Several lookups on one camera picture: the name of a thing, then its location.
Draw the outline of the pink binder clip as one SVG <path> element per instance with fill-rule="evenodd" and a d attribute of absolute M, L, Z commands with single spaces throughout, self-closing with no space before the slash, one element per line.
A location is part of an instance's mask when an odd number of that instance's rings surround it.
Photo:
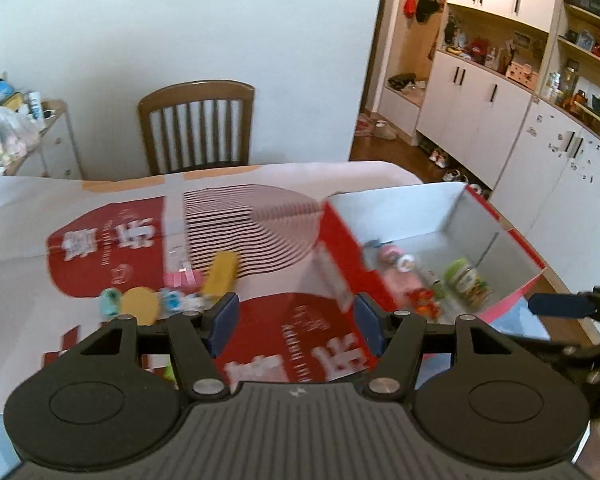
<path fill-rule="evenodd" d="M 175 246 L 169 250 L 163 284 L 167 288 L 178 289 L 186 294 L 193 294 L 202 289 L 204 276 L 193 268 L 183 246 Z"/>

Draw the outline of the blue white astronaut keychain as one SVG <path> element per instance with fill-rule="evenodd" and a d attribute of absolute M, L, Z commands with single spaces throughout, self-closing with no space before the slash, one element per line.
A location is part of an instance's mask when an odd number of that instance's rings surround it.
<path fill-rule="evenodd" d="M 158 291 L 162 310 L 169 314 L 182 312 L 202 313 L 213 307 L 213 300 L 199 292 L 186 294 L 178 289 L 163 287 Z"/>

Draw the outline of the yellow round disc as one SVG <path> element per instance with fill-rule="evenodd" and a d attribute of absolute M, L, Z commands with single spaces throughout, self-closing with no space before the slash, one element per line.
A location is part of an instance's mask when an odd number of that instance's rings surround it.
<path fill-rule="evenodd" d="M 158 294 L 144 286 L 131 288 L 120 298 L 120 314 L 132 315 L 140 326 L 155 324 L 161 306 Z"/>

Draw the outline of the yellow rectangular block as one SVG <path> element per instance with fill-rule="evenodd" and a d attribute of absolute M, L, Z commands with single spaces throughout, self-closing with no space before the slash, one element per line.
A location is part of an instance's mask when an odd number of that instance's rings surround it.
<path fill-rule="evenodd" d="M 212 261 L 201 293 L 210 298 L 221 298 L 231 292 L 236 281 L 239 256 L 236 252 L 218 252 Z"/>

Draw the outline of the pink round container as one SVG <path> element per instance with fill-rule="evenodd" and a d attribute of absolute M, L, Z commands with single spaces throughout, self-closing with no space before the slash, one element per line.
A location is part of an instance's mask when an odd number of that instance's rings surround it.
<path fill-rule="evenodd" d="M 394 266 L 403 256 L 404 251 L 395 244 L 383 244 L 378 248 L 378 260 L 384 266 Z"/>

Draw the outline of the teal small toy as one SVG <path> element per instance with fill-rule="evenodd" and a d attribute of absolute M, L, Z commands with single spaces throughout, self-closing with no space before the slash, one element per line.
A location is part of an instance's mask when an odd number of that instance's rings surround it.
<path fill-rule="evenodd" d="M 104 289 L 98 298 L 99 313 L 102 318 L 115 318 L 120 314 L 122 292 L 109 287 Z"/>

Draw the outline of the green label jar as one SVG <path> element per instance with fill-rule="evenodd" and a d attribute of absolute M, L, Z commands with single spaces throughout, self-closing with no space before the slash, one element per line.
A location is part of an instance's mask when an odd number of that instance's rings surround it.
<path fill-rule="evenodd" d="M 469 307 L 481 308 L 491 295 L 489 283 L 466 259 L 453 261 L 444 272 L 444 280 Z"/>

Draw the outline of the red cardboard box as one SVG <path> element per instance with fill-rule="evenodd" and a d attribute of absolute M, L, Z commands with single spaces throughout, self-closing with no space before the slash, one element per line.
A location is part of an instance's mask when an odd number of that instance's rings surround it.
<path fill-rule="evenodd" d="M 395 244 L 404 256 L 394 266 L 378 260 L 378 248 Z M 446 284 L 444 272 L 460 258 L 489 283 L 491 295 L 478 309 Z M 353 317 L 353 298 L 369 294 L 393 312 L 415 307 L 426 290 L 450 324 L 472 313 L 492 322 L 505 314 L 543 271 L 537 255 L 471 188 L 434 183 L 337 194 L 324 203 L 316 262 L 337 303 L 334 336 L 311 350 L 334 379 L 375 360 Z"/>

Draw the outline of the red white patterned tablecloth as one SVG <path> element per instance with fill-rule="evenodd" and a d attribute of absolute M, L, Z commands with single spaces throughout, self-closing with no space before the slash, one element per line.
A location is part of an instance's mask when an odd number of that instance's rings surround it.
<path fill-rule="evenodd" d="M 232 382 L 322 382 L 367 356 L 314 254 L 324 200 L 413 185 L 388 162 L 191 171 L 121 182 L 0 177 L 0 412 L 9 393 L 97 330 L 107 288 L 163 288 L 181 266 L 239 257 L 256 317 L 220 359 Z"/>

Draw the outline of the brown wooden chair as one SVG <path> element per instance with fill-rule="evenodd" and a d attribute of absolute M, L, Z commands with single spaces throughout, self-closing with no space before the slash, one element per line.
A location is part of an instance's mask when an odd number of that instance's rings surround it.
<path fill-rule="evenodd" d="M 181 82 L 137 105 L 149 172 L 174 174 L 249 164 L 256 89 L 244 82 Z"/>

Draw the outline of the pink floor mat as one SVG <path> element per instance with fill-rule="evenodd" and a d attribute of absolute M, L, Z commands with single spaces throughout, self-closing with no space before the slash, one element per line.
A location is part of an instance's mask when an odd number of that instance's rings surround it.
<path fill-rule="evenodd" d="M 376 127 L 376 120 L 365 113 L 358 114 L 354 130 L 355 136 L 372 136 Z"/>

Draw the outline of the white drawer cabinet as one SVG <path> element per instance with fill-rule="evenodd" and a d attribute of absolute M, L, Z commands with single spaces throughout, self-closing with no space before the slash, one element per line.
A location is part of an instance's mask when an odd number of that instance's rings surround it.
<path fill-rule="evenodd" d="M 67 103 L 47 100 L 43 107 L 47 118 L 40 144 L 25 158 L 9 165 L 5 170 L 6 176 L 82 180 L 83 170 Z"/>

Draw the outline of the clear plastic bag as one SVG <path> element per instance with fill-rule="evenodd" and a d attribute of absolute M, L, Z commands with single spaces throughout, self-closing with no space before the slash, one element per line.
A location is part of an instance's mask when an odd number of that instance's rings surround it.
<path fill-rule="evenodd" d="M 29 117 L 0 106 L 0 169 L 24 159 L 40 140 L 38 126 Z"/>

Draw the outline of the white wall cabinet unit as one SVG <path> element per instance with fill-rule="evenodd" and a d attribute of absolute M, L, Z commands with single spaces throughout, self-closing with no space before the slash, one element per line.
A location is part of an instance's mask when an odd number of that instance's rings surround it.
<path fill-rule="evenodd" d="M 600 284 L 600 0 L 382 0 L 365 107 L 476 178 L 568 288 Z"/>

